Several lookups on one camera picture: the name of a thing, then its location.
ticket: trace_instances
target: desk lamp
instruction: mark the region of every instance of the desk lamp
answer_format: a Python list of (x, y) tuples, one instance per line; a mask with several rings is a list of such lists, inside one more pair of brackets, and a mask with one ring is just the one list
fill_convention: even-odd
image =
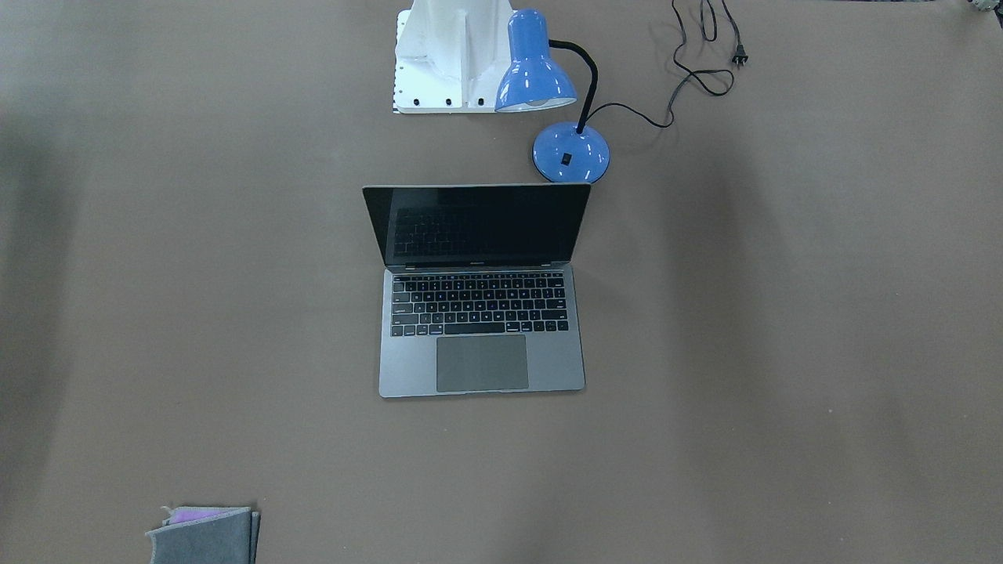
[(509, 20), (512, 65), (498, 84), (494, 111), (560, 107), (578, 99), (568, 74), (551, 58), (551, 47), (578, 53), (589, 65), (592, 81), (578, 122), (562, 121), (541, 131), (533, 144), (533, 162), (551, 182), (596, 182), (610, 165), (606, 139), (585, 124), (596, 94), (599, 69), (579, 45), (550, 39), (547, 20), (537, 10), (519, 10)]

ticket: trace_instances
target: laptop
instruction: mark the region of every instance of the laptop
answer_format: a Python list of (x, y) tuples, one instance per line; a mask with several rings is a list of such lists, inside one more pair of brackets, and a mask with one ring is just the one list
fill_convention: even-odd
[(367, 186), (383, 397), (585, 387), (571, 257), (591, 186)]

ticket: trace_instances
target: laptop screen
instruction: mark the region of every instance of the laptop screen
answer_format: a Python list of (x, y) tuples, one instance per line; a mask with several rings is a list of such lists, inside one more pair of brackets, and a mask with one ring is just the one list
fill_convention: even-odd
[(362, 189), (387, 266), (539, 265), (571, 260), (590, 185)]

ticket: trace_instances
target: purple fabric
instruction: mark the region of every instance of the purple fabric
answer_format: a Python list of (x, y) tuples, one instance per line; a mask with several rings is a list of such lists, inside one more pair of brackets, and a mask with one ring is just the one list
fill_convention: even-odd
[(199, 519), (204, 519), (206, 517), (222, 515), (228, 511), (233, 511), (233, 508), (180, 507), (171, 512), (171, 519), (168, 519), (168, 524), (177, 525), (178, 523), (188, 523), (189, 521), (198, 521)]

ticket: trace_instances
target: power cord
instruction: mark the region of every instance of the power cord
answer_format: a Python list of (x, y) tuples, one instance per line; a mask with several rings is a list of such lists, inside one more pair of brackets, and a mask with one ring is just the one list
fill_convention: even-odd
[[(727, 16), (728, 21), (731, 22), (731, 28), (734, 30), (735, 33), (736, 47), (735, 47), (735, 54), (733, 57), (731, 57), (731, 62), (735, 63), (737, 66), (742, 66), (745, 64), (746, 61), (748, 61), (749, 57), (747, 54), (745, 54), (745, 47), (742, 45), (742, 36), (741, 33), (738, 31), (738, 24), (735, 23), (735, 18), (732, 17), (731, 11), (728, 10), (727, 1), (721, 0), (721, 5), (724, 7), (724, 13)], [(674, 123), (676, 120), (676, 114), (672, 110), (672, 105), (675, 103), (676, 97), (679, 95), (679, 92), (683, 89), (683, 86), (688, 84), (691, 79), (695, 80), (706, 93), (712, 96), (723, 96), (724, 94), (727, 94), (728, 92), (731, 91), (732, 86), (735, 85), (735, 75), (733, 72), (731, 72), (730, 69), (718, 68), (718, 69), (693, 70), (688, 66), (684, 65), (683, 63), (679, 62), (678, 54), (679, 51), (686, 46), (687, 37), (686, 37), (686, 28), (683, 26), (683, 16), (682, 14), (679, 13), (679, 9), (676, 8), (676, 0), (672, 0), (672, 11), (676, 15), (676, 21), (679, 23), (679, 30), (682, 35), (682, 41), (679, 43), (679, 46), (676, 47), (676, 50), (672, 52), (672, 62), (673, 64), (684, 70), (686, 72), (686, 76), (679, 81), (679, 84), (676, 85), (674, 90), (672, 90), (672, 95), (669, 97), (669, 103), (665, 108), (666, 116), (669, 117), (669, 121), (667, 123), (659, 123), (654, 119), (652, 119), (651, 117), (648, 117), (644, 113), (634, 109), (633, 107), (618, 101), (607, 102), (600, 105), (596, 109), (592, 110), (591, 113), (589, 113), (589, 115), (586, 117), (586, 121), (592, 119), (593, 115), (595, 115), (604, 108), (617, 106), (617, 107), (623, 107), (624, 109), (633, 112), (634, 114), (642, 117), (645, 121), (647, 121), (649, 124), (655, 127), (658, 127), (660, 129), (666, 129), (669, 126), (671, 126), (672, 123)], [(711, 23), (713, 26), (712, 27), (713, 34), (710, 37), (707, 36), (707, 27), (705, 25), (705, 19), (704, 19), (705, 11), (709, 11)], [(713, 42), (717, 40), (717, 12), (714, 10), (714, 5), (710, 2), (710, 0), (700, 0), (700, 34), (703, 37), (704, 41)], [(728, 80), (727, 85), (724, 87), (723, 90), (715, 90), (711, 88), (701, 78), (701, 76), (703, 75), (717, 75), (717, 74), (726, 74), (730, 79)]]

